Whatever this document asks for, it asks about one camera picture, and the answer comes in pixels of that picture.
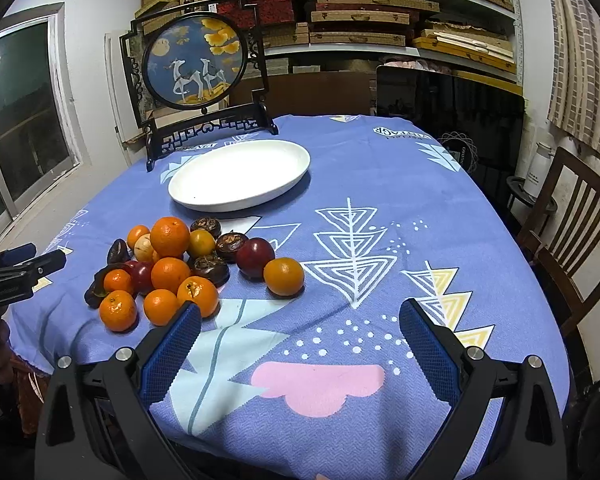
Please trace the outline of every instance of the round painting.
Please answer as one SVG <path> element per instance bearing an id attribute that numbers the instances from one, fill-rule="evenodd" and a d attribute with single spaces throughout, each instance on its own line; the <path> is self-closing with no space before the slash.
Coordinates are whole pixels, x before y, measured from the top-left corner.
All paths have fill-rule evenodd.
<path id="1" fill-rule="evenodd" d="M 175 108 L 219 101 L 242 76 L 244 39 L 219 14 L 196 13 L 171 22 L 146 48 L 144 82 L 154 97 Z"/>

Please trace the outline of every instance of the oval plate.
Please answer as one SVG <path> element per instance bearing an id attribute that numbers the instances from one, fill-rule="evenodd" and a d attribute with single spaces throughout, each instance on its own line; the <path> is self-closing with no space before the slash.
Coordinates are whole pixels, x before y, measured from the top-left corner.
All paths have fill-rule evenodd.
<path id="1" fill-rule="evenodd" d="M 291 189 L 310 161 L 306 149 L 287 140 L 238 142 L 187 162 L 172 177 L 169 195 L 196 211 L 237 211 Z"/>

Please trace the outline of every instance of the checkered curtain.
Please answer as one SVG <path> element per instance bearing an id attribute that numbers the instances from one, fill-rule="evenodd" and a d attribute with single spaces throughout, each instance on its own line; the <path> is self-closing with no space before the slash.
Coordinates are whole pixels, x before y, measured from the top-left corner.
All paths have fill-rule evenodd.
<path id="1" fill-rule="evenodd" d="M 600 153 L 600 17 L 588 0 L 551 0 L 554 87 L 548 119 Z"/>

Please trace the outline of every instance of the pile of fruit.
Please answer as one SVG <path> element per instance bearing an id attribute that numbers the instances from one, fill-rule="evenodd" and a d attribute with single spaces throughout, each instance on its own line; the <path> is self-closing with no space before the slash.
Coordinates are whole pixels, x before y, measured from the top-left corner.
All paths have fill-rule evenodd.
<path id="1" fill-rule="evenodd" d="M 107 266 L 94 275 L 85 302 L 99 309 L 107 328 L 124 332 L 138 319 L 138 294 L 144 296 L 145 315 L 157 326 L 166 325 L 185 301 L 193 301 L 202 317 L 212 316 L 219 305 L 217 287 L 229 279 L 228 264 L 235 263 L 251 280 L 264 279 L 277 296 L 302 289 L 304 270 L 297 261 L 276 258 L 262 238 L 220 233 L 220 222 L 210 217 L 190 228 L 173 216 L 160 218 L 151 229 L 134 227 L 126 242 L 113 242 Z"/>

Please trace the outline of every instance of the finger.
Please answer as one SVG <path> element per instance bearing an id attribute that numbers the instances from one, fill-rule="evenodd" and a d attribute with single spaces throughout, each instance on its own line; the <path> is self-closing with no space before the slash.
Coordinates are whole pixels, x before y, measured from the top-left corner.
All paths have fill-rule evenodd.
<path id="1" fill-rule="evenodd" d="M 7 365 L 11 359 L 11 349 L 8 346 L 0 347 L 0 368 Z"/>
<path id="2" fill-rule="evenodd" d="M 0 368 L 0 384 L 11 383 L 13 383 L 13 368 L 11 368 L 11 365 Z"/>
<path id="3" fill-rule="evenodd" d="M 11 335 L 11 329 L 9 329 L 9 325 L 5 322 L 5 320 L 0 320 L 0 341 L 2 343 L 6 343 L 9 340 L 9 336 Z"/>

